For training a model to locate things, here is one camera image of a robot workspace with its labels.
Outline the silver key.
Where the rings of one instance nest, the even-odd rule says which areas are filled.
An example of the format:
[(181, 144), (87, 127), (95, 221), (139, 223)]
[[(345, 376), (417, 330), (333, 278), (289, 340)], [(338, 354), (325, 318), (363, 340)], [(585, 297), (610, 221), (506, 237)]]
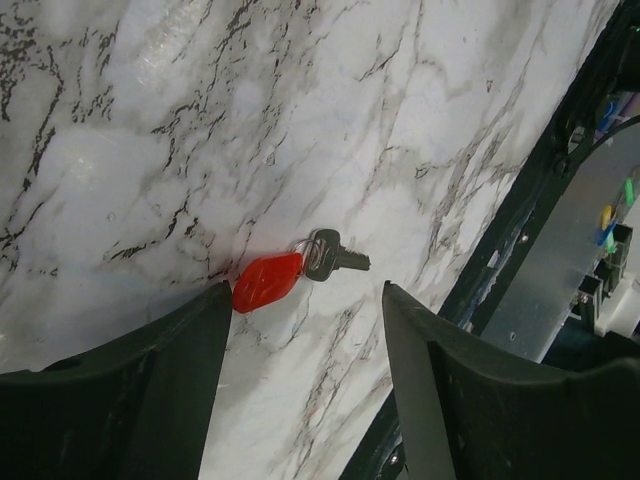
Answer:
[(370, 268), (369, 257), (344, 247), (337, 230), (324, 228), (314, 232), (311, 253), (304, 271), (308, 279), (325, 282), (339, 269), (369, 271)]

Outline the red key fob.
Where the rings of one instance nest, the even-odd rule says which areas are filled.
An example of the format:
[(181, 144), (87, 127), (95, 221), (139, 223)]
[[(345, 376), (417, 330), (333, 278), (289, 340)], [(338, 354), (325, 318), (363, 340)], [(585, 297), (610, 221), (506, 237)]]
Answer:
[(286, 252), (259, 257), (242, 272), (232, 292), (232, 307), (249, 313), (284, 298), (303, 271), (304, 257)]

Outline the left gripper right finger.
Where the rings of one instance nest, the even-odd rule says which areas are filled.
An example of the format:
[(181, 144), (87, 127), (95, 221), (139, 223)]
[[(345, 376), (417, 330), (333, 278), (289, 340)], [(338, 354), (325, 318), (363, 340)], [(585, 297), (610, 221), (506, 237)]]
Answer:
[(510, 354), (386, 283), (384, 330), (412, 479), (635, 479), (639, 362), (580, 372)]

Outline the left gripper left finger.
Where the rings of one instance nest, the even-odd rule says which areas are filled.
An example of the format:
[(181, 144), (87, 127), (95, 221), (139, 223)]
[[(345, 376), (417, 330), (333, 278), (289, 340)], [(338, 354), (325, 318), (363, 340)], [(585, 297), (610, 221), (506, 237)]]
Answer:
[(221, 282), (104, 345), (2, 375), (2, 478), (197, 478), (231, 317)]

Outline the metal keyring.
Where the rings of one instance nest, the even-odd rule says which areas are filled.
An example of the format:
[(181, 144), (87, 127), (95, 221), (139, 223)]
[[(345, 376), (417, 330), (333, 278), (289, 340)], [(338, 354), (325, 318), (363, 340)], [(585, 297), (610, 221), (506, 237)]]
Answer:
[(297, 241), (291, 250), (300, 253), (303, 257), (303, 273), (315, 273), (322, 264), (322, 256), (324, 251), (323, 241), (314, 238), (305, 238)]

